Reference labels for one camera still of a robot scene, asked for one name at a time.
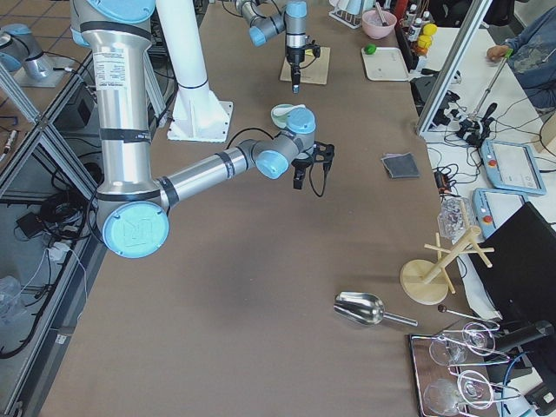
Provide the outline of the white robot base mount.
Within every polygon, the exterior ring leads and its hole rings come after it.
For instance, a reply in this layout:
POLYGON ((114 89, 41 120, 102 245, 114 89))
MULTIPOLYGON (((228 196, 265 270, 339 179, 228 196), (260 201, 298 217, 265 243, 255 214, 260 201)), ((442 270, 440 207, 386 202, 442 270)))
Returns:
POLYGON ((218 142, 227 140, 234 104, 220 101, 210 89, 180 88, 172 111, 168 139, 218 142))

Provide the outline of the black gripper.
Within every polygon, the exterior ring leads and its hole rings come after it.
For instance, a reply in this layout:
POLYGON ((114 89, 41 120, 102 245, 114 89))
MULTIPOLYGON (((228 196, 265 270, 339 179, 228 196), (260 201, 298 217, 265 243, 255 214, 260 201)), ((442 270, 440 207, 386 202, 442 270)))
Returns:
POLYGON ((291 165, 295 169, 293 187, 302 189, 307 169, 314 163, 314 151, 308 150, 300 153, 291 165))
POLYGON ((303 47, 286 46, 286 60, 290 66, 292 92, 298 94, 301 83, 301 64, 305 60, 305 49, 303 47))

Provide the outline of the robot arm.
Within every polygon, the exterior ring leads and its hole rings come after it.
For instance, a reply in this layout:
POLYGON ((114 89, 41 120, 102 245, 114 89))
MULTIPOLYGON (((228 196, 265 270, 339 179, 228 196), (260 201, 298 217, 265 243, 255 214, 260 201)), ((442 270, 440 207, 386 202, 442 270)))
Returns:
POLYGON ((301 64, 308 48, 306 20, 308 7, 305 1, 288 1, 286 6, 272 16, 259 10, 263 1, 235 1, 236 11, 248 23, 248 33, 256 47, 285 34, 285 57, 290 67, 292 91, 297 94, 301 84, 301 64))
POLYGON ((298 107, 269 141, 247 140, 180 172, 154 179, 146 97, 145 59, 150 18, 158 15, 178 90, 169 137, 223 142, 233 105, 209 87, 194 5, 190 1, 75 1, 71 30, 91 49, 103 152, 96 224, 112 252, 140 258, 169 234, 168 214, 178 202, 251 168, 275 179, 313 154, 316 121, 298 107))

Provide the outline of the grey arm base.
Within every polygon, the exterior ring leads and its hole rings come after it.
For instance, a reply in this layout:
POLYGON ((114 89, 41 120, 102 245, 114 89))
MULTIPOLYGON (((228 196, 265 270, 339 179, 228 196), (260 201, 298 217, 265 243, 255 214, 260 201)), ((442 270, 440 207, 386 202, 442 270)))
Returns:
POLYGON ((1 64, 22 87, 55 88, 63 74, 54 70, 28 26, 11 23, 1 28, 1 64))

